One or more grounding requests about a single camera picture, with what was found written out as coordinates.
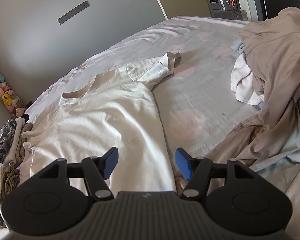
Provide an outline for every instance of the bed sheet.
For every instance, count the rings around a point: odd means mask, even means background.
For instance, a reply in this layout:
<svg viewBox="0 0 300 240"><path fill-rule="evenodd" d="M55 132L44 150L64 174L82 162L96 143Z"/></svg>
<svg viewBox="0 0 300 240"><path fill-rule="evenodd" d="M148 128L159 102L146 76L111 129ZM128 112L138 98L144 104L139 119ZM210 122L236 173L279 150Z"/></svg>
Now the bed sheet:
<svg viewBox="0 0 300 240"><path fill-rule="evenodd" d="M127 63L180 52L174 74L153 89L173 169L174 151L183 147L191 156L203 156L239 122L258 108L241 103L230 90L230 76L238 54L230 48L245 21L176 17L126 38L70 71L42 93L27 110L36 127L58 104L64 92L81 89L101 72ZM20 168L20 180L29 177L29 154ZM287 232L300 239L300 179L288 195L294 204Z"/></svg>

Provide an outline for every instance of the electrical outlet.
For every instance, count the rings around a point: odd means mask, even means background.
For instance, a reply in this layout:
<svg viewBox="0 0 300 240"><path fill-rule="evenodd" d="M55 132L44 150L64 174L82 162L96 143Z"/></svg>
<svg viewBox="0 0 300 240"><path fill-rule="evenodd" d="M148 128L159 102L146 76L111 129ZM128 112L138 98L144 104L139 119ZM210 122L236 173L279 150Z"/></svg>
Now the electrical outlet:
<svg viewBox="0 0 300 240"><path fill-rule="evenodd" d="M90 4L88 1L83 2L82 4L78 5L76 8L73 8L71 11L68 11L65 15L58 19L60 24L63 24L65 21L69 20L72 16L76 15L78 12L81 12L85 8L89 7Z"/></svg>

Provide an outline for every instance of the t-shirt sleeve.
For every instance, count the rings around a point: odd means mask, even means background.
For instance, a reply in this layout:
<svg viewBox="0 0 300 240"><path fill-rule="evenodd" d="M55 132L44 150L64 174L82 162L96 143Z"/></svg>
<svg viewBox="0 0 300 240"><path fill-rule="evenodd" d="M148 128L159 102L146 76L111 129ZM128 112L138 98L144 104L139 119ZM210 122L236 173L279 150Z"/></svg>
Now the t-shirt sleeve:
<svg viewBox="0 0 300 240"><path fill-rule="evenodd" d="M173 74L175 60L179 57L181 57L180 53L167 52L163 57L129 63L127 71L133 81L141 82L152 89L164 77Z"/></svg>

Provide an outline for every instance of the yellow plush toy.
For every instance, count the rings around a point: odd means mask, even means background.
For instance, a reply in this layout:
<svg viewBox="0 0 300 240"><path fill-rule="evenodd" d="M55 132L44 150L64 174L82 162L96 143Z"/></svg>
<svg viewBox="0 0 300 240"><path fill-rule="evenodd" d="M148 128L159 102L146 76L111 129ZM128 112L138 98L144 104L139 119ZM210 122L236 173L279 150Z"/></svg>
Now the yellow plush toy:
<svg viewBox="0 0 300 240"><path fill-rule="evenodd" d="M10 97L7 91L3 94L2 101L5 106L10 106L12 104L12 98Z"/></svg>

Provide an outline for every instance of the silver rivet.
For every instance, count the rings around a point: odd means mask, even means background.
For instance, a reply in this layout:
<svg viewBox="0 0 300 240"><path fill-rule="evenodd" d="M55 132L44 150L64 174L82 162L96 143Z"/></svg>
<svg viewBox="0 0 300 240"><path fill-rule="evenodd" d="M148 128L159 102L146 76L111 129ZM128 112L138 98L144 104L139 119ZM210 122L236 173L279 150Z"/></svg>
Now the silver rivet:
<svg viewBox="0 0 300 240"><path fill-rule="evenodd" d="M96 197L98 198L107 198L111 196L111 192L106 189L100 189L95 192Z"/></svg>
<svg viewBox="0 0 300 240"><path fill-rule="evenodd" d="M183 192L183 195L186 197L197 197L199 195L199 191L197 191L196 189L186 189Z"/></svg>

